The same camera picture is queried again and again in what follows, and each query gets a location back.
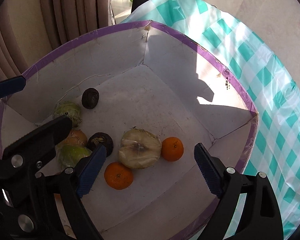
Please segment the small mandarin orange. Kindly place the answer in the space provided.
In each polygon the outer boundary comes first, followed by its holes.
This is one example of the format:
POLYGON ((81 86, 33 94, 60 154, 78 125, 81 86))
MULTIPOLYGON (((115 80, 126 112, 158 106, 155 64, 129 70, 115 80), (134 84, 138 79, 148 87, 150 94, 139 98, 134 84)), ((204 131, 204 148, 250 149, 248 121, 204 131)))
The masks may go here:
POLYGON ((104 179, 108 186, 116 190, 128 188, 133 180, 133 172, 122 163, 110 163, 104 171, 104 179))

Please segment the wrapped yellow-green fruit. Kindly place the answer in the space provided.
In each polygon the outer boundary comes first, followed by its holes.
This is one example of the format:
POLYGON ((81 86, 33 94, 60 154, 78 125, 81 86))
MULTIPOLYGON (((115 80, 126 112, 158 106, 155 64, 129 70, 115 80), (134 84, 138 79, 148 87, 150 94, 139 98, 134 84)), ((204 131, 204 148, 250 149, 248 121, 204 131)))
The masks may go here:
POLYGON ((80 129, 72 129, 66 139, 61 141, 56 147, 57 149, 63 146, 85 146, 88 142, 87 136, 80 129))

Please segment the brown drape curtain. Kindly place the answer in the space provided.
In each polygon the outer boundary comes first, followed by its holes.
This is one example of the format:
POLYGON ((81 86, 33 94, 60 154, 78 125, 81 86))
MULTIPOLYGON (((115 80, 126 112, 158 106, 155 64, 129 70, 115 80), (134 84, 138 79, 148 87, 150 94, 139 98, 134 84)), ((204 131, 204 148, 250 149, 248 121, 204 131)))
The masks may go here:
POLYGON ((109 0, 0 0, 0 81, 109 25, 109 0))

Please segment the white box purple trim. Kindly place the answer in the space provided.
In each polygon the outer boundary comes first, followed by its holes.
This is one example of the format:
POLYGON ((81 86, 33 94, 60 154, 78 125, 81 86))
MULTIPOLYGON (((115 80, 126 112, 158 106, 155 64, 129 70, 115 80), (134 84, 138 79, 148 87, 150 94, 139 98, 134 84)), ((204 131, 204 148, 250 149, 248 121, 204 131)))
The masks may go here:
POLYGON ((218 203, 194 160, 195 145, 238 172, 250 158, 258 111, 247 91, 205 47, 164 24, 92 31, 23 75, 24 90, 0 102, 0 149, 51 120, 58 103, 80 103, 90 87, 100 99, 82 109, 85 135, 109 134, 114 151, 131 128, 183 143, 178 161, 135 170, 124 190, 98 175, 82 201, 104 239, 195 239, 218 203))

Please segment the dark brown fruit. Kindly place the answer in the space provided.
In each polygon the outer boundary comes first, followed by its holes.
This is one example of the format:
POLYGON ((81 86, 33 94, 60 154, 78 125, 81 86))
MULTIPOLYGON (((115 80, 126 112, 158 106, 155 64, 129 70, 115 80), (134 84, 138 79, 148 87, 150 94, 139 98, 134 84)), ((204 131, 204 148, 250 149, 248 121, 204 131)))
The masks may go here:
POLYGON ((96 150, 98 146, 104 146, 106 148, 107 157, 112 154, 114 149, 112 138, 107 133, 103 132, 93 134, 85 145, 85 147, 91 151, 96 150))
POLYGON ((81 103, 86 109, 93 109, 97 106, 99 101, 99 92, 95 88, 88 88, 82 94, 81 103))

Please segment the teal checkered tablecloth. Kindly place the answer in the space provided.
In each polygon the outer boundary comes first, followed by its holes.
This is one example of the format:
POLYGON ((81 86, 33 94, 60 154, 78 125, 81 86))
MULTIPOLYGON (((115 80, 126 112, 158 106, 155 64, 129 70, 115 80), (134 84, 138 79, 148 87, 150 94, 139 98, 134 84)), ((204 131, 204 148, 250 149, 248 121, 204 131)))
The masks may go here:
POLYGON ((149 0, 127 22, 153 20, 208 50, 243 86, 260 115, 245 174, 266 172, 283 235, 300 229, 300 90, 275 53, 243 22, 203 0, 149 0))

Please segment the half apple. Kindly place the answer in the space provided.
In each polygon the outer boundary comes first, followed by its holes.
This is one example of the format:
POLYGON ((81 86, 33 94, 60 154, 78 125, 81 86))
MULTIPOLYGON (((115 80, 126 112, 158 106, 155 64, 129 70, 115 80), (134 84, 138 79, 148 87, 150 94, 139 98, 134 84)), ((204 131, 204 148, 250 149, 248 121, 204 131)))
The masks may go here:
POLYGON ((126 131, 118 150, 119 162, 131 169, 153 166, 161 156, 162 144, 157 135, 144 129, 126 131))

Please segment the green fruit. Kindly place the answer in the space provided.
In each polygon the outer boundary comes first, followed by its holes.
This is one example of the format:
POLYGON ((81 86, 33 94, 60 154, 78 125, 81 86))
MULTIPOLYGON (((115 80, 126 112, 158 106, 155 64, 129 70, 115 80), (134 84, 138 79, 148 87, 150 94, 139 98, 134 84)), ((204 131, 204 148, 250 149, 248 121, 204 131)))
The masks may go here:
POLYGON ((75 167, 85 157, 91 155, 92 151, 80 145, 64 145, 58 149, 57 163, 63 171, 67 167, 75 167))
POLYGON ((78 104, 72 101, 63 101, 57 103, 53 110, 52 118, 55 119, 59 116, 65 115, 72 121, 73 128, 78 127, 82 122, 82 111, 78 104))

